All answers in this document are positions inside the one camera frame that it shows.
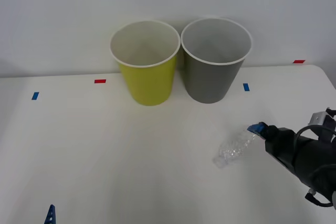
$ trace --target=blue tape marker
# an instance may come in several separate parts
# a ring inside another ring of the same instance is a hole
[[[250,88],[248,87],[247,83],[243,83],[243,86],[245,91],[250,91]]]
[[[37,100],[38,94],[39,94],[39,92],[35,92],[33,94],[32,100]]]

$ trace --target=white wall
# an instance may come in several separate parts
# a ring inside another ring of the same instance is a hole
[[[245,66],[305,59],[332,76],[336,0],[0,0],[0,75],[115,72],[109,40],[120,25],[156,18],[181,31],[208,15],[250,30]]]

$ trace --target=cable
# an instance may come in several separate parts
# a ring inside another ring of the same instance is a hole
[[[296,145],[297,145],[297,141],[298,141],[298,138],[299,136],[305,132],[306,130],[310,130],[310,129],[323,129],[323,130],[326,130],[326,131],[329,131],[331,132],[333,135],[336,136],[336,131],[335,130],[332,130],[330,128],[327,128],[323,125],[308,125],[306,127],[303,127],[302,129],[300,129],[294,136],[294,141],[293,141],[293,144],[294,144],[294,154],[296,153]]]

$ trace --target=white table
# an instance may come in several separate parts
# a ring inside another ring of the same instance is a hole
[[[261,141],[224,169],[212,162],[250,124],[297,131],[328,106],[336,90],[315,66],[242,68],[215,104],[176,75],[153,107],[120,74],[0,79],[0,223],[42,224],[50,204],[57,224],[335,223]]]

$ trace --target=crumpled bottle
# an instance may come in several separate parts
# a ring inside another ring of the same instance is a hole
[[[255,133],[243,130],[237,138],[224,141],[219,147],[218,155],[213,159],[214,164],[222,169],[239,159],[256,138],[259,138],[259,136]]]

